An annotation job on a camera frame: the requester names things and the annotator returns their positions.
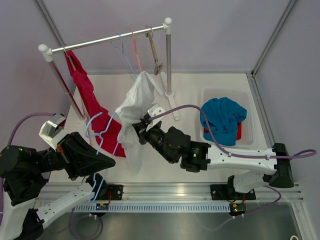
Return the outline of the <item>magenta t shirt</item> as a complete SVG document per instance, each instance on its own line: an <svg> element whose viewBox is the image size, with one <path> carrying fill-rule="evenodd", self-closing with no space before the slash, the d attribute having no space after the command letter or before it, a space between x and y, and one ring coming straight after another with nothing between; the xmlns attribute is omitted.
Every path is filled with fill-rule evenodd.
<svg viewBox="0 0 320 240"><path fill-rule="evenodd" d="M102 150L114 154L116 157L124 158L126 156L125 150L118 143L121 124L98 102L94 94L94 86L76 55L71 50L66 51L64 55L70 76L78 89L86 112L91 120L91 129L97 134L95 136L97 144L99 144Z"/></svg>

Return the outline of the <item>white t shirt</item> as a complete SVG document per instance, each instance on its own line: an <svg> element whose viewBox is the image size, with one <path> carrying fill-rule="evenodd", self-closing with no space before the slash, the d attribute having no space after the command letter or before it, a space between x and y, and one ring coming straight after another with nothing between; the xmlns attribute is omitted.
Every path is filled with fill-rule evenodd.
<svg viewBox="0 0 320 240"><path fill-rule="evenodd" d="M140 119L153 106L155 92L161 97L164 96L165 89L163 84L159 80L155 80L146 71L143 71L127 92L122 104L115 110L121 123L117 141L124 149L129 167L136 173L139 173L142 168L143 146L139 143L133 124L139 123Z"/></svg>

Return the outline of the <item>blue t shirt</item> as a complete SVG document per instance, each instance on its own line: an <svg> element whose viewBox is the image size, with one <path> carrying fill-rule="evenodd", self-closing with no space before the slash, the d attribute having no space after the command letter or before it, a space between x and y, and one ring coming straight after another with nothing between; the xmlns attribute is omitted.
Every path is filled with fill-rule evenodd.
<svg viewBox="0 0 320 240"><path fill-rule="evenodd" d="M247 118L247 110L227 97L212 98L201 110L200 123L208 130L203 134L204 139L210 142L215 139L223 146L235 146L238 124Z"/></svg>

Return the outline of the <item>red t shirt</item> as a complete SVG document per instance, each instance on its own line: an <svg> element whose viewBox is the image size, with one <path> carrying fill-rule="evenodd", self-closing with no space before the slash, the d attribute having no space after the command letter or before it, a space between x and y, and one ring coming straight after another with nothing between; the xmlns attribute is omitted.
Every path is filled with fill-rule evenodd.
<svg viewBox="0 0 320 240"><path fill-rule="evenodd" d="M208 133L209 131L207 129L203 129L203 133ZM237 125L237 135L236 140L240 140L242 138L242 123L238 123Z"/></svg>

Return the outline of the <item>pink wire hanger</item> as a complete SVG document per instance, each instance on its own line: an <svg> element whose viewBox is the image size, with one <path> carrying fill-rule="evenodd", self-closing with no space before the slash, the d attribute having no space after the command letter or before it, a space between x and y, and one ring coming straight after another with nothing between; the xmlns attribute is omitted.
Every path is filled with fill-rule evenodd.
<svg viewBox="0 0 320 240"><path fill-rule="evenodd" d="M132 33L131 44L132 44L132 47L133 47L133 50L134 50L134 53L135 53L135 57L136 57L136 61L137 61L137 64L138 64L139 72L141 73L142 72L142 66L141 66L139 53L138 53L138 49L137 49L136 37L135 37L134 31L132 29L130 31Z"/></svg>

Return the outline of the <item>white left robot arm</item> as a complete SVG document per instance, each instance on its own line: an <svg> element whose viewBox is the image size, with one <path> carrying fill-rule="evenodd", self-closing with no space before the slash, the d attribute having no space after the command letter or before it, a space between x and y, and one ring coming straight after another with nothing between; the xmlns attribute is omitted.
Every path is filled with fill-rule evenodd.
<svg viewBox="0 0 320 240"><path fill-rule="evenodd" d="M47 150L5 147L0 153L0 176L4 179L0 238L36 240L45 228L78 204L93 197L103 199L107 187L97 173L115 165L114 159L97 153L78 132L66 134ZM34 208L36 198L48 183L43 173L60 170L65 170L71 180L88 179L56 201Z"/></svg>

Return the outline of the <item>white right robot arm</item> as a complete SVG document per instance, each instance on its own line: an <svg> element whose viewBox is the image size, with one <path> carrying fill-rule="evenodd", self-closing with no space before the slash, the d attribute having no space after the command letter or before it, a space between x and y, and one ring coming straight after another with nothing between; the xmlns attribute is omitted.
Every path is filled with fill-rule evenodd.
<svg viewBox="0 0 320 240"><path fill-rule="evenodd" d="M255 188L289 189L295 185L287 150L282 143L259 151L258 157L254 157L254 152L241 157L216 145L193 141L190 135L173 126L164 132L161 121L150 121L149 118L146 114L132 127L139 143L150 144L168 163L178 163L181 169L191 173L227 168L246 171L229 176L225 184L212 184L210 190L214 201L254 200Z"/></svg>

